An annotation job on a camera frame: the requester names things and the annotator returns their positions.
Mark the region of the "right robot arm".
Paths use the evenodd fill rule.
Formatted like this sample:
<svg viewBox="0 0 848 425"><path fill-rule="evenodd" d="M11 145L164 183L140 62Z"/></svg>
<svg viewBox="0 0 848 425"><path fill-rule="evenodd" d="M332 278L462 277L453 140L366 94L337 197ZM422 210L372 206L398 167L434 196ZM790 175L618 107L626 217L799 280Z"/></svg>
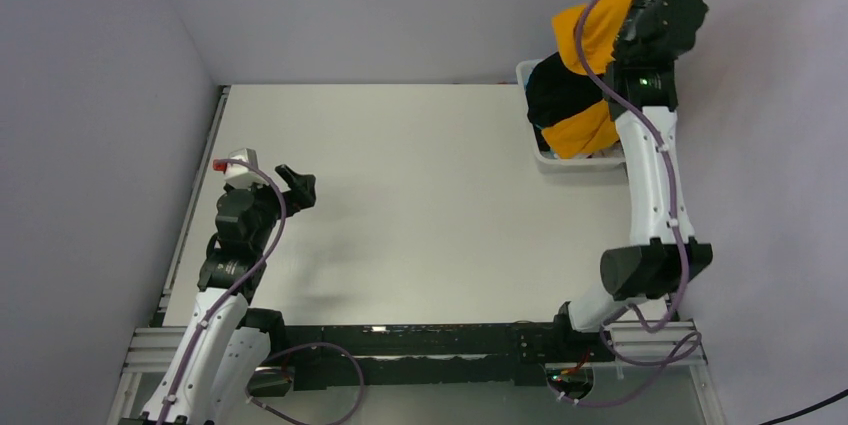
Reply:
<svg viewBox="0 0 848 425"><path fill-rule="evenodd" d="M567 307L551 333L557 356L574 360L589 331L639 304L672 295L708 266L695 237L677 166L676 62L695 45L703 0L591 0L557 24L559 54L600 90L623 148L631 202L630 242L601 258L597 286Z"/></svg>

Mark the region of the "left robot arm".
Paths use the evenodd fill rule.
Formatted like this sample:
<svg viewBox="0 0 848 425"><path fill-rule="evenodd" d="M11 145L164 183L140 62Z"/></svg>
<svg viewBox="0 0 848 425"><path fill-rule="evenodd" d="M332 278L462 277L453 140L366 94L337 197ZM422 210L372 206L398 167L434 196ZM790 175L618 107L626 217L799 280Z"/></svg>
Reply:
<svg viewBox="0 0 848 425"><path fill-rule="evenodd" d="M221 424L261 364L287 351L280 312L251 307L287 218L316 202L316 179L286 165L279 187L251 162L222 159L216 231L206 247L189 325L136 424Z"/></svg>

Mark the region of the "yellow t shirt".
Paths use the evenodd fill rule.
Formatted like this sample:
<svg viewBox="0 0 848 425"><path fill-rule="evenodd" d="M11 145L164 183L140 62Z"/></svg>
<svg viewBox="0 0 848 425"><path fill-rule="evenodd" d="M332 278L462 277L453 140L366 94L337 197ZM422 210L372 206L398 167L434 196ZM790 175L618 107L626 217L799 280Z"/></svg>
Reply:
<svg viewBox="0 0 848 425"><path fill-rule="evenodd" d="M575 32L587 8L585 4L565 9L551 19L557 52L568 69L588 77L590 73L603 76L613 61L613 44L630 3L631 0L599 0L590 10L580 36ZM619 140L603 94L602 100L587 110L540 131L552 152L562 159L588 157Z"/></svg>

